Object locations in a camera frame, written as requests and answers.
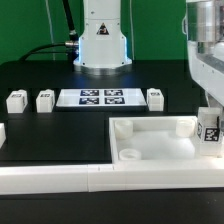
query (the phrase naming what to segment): white panel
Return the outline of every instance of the white panel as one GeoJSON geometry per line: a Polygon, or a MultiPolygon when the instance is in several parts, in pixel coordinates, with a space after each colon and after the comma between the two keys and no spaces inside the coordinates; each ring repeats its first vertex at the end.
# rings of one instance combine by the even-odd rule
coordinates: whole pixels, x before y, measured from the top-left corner
{"type": "Polygon", "coordinates": [[[205,91],[224,105],[224,75],[197,58],[197,43],[188,41],[191,76],[205,91]]]}
{"type": "Polygon", "coordinates": [[[0,194],[85,192],[87,166],[0,168],[0,194]]]}
{"type": "Polygon", "coordinates": [[[126,190],[224,186],[224,170],[128,171],[126,190]]]}
{"type": "Polygon", "coordinates": [[[121,170],[114,170],[113,165],[89,166],[89,191],[125,190],[125,175],[121,170]]]}
{"type": "Polygon", "coordinates": [[[84,0],[85,18],[118,19],[120,4],[121,0],[84,0]]]}

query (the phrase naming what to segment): black cable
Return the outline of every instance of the black cable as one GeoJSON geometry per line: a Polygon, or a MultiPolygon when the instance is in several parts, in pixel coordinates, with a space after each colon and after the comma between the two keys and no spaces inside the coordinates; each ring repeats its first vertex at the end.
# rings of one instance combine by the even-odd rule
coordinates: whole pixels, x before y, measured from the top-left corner
{"type": "Polygon", "coordinates": [[[67,54],[68,51],[38,51],[38,52],[33,52],[33,54],[67,54]]]}
{"type": "Polygon", "coordinates": [[[73,31],[75,29],[75,26],[73,23],[72,13],[70,10],[69,2],[68,2],[68,0],[62,0],[62,1],[63,1],[63,5],[64,5],[65,15],[67,18],[68,28],[70,31],[73,31]]]}
{"type": "Polygon", "coordinates": [[[47,48],[52,48],[52,47],[63,47],[65,46],[65,43],[55,43],[55,44],[46,44],[40,47],[36,47],[33,50],[29,51],[28,53],[26,53],[25,55],[23,55],[19,61],[25,61],[31,54],[36,53],[39,50],[43,50],[43,49],[47,49],[47,48]]]}
{"type": "Polygon", "coordinates": [[[63,5],[64,5],[65,15],[66,15],[67,23],[68,23],[68,28],[69,28],[69,31],[70,31],[70,34],[69,34],[70,40],[78,41],[79,36],[75,31],[75,26],[74,26],[69,2],[68,2],[68,0],[62,0],[62,2],[63,2],[63,5]]]}

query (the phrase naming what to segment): white plastic tray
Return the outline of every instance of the white plastic tray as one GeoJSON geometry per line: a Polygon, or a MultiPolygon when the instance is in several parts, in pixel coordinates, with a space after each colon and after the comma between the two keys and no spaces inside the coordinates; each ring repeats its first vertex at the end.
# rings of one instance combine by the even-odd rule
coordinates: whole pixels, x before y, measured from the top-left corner
{"type": "Polygon", "coordinates": [[[91,106],[146,106],[141,89],[62,89],[56,104],[57,107],[91,107],[91,106]],[[105,95],[105,91],[120,91],[121,95],[105,95]]]}
{"type": "Polygon", "coordinates": [[[138,168],[141,164],[160,164],[160,168],[194,169],[200,168],[200,161],[210,159],[221,160],[212,156],[201,156],[199,153],[199,140],[196,133],[191,138],[181,138],[176,135],[176,123],[179,119],[193,119],[196,117],[136,117],[136,118],[110,118],[110,143],[114,164],[135,164],[138,168]],[[116,121],[130,120],[133,122],[133,135],[130,138],[118,139],[115,136],[114,124],[116,121]],[[123,161],[119,153],[124,149],[138,150],[142,158],[138,161],[123,161]]]}

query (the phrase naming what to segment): white block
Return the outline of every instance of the white block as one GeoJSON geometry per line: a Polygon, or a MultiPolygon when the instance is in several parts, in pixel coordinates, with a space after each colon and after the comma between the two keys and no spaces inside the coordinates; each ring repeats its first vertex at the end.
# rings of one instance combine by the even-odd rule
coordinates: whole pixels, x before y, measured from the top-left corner
{"type": "Polygon", "coordinates": [[[27,103],[27,92],[25,90],[12,91],[6,100],[8,113],[23,113],[27,103]]]}
{"type": "Polygon", "coordinates": [[[217,126],[217,118],[221,116],[220,108],[200,107],[198,110],[197,136],[203,156],[220,156],[222,153],[223,133],[217,126]]]}
{"type": "Polygon", "coordinates": [[[147,90],[147,104],[150,111],[163,111],[164,97],[160,89],[147,90]]]}
{"type": "Polygon", "coordinates": [[[6,139],[5,126],[4,126],[4,124],[0,124],[0,149],[1,149],[5,139],[6,139]]]}
{"type": "Polygon", "coordinates": [[[38,113],[51,113],[55,104],[55,95],[53,90],[40,91],[37,99],[38,113]]]}

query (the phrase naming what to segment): robot logo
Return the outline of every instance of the robot logo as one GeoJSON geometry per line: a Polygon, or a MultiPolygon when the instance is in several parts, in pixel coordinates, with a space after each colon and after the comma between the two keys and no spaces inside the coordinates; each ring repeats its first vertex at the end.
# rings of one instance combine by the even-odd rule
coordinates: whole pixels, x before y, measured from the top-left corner
{"type": "Polygon", "coordinates": [[[97,35],[109,35],[107,27],[105,26],[104,23],[102,23],[102,25],[100,26],[100,29],[98,30],[97,35]]]}

